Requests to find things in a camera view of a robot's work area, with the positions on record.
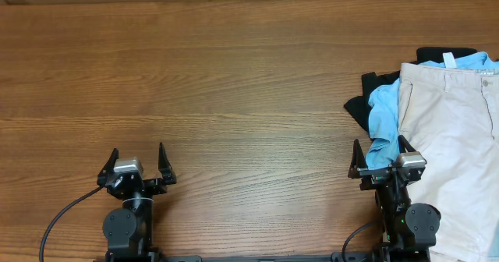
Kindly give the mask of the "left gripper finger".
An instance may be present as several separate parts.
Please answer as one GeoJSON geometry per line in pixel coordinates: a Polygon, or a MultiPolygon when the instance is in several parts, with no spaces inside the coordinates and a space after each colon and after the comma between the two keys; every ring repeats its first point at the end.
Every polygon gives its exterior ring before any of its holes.
{"type": "Polygon", "coordinates": [[[105,186],[108,181],[108,177],[114,173],[114,166],[119,158],[119,150],[114,148],[109,159],[104,164],[103,168],[97,175],[97,185],[105,186]]]}
{"type": "Polygon", "coordinates": [[[161,173],[161,177],[166,185],[173,185],[177,183],[176,174],[168,160],[163,143],[159,143],[158,148],[158,171],[161,173]]]}

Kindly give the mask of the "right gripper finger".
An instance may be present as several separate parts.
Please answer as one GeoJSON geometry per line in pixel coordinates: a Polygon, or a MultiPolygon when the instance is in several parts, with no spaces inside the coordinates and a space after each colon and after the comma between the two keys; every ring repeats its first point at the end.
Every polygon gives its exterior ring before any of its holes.
{"type": "Polygon", "coordinates": [[[365,156],[358,139],[354,140],[352,149],[352,160],[349,166],[348,177],[350,179],[362,178],[367,172],[365,156]]]}
{"type": "Polygon", "coordinates": [[[416,152],[416,149],[407,141],[403,135],[398,136],[399,153],[416,152]]]}

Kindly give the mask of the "beige shorts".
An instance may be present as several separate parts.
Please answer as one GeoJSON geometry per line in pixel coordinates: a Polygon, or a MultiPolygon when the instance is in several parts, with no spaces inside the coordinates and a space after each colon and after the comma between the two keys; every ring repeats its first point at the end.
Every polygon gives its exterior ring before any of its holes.
{"type": "Polygon", "coordinates": [[[498,71],[405,63],[398,131],[426,159],[409,186],[441,213],[438,261],[486,261],[498,224],[498,71]]]}

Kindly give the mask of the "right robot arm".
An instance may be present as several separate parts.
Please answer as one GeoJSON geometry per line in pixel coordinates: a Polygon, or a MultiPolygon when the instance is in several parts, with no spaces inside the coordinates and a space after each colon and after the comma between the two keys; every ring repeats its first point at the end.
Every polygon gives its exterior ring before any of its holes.
{"type": "Polygon", "coordinates": [[[408,185],[421,180],[426,159],[407,139],[398,137],[400,153],[386,168],[369,170],[358,140],[354,141],[348,177],[360,179],[361,190],[373,190],[381,218],[356,229],[344,242],[341,256],[349,261],[346,248],[360,232],[382,226],[380,242],[369,253],[355,253],[359,261],[429,261],[429,248],[436,245],[441,213],[430,204],[413,203],[408,185]]]}

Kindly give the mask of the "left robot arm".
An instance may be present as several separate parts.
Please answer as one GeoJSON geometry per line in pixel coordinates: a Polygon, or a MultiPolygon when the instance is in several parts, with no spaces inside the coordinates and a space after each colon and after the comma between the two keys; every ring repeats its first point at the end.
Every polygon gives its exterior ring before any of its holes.
{"type": "Polygon", "coordinates": [[[140,160],[120,158],[114,149],[97,175],[97,184],[122,206],[108,213],[102,225],[107,239],[106,261],[164,261],[165,255],[153,246],[153,209],[156,195],[166,194],[177,183],[165,146],[158,148],[159,178],[145,179],[140,160]]]}

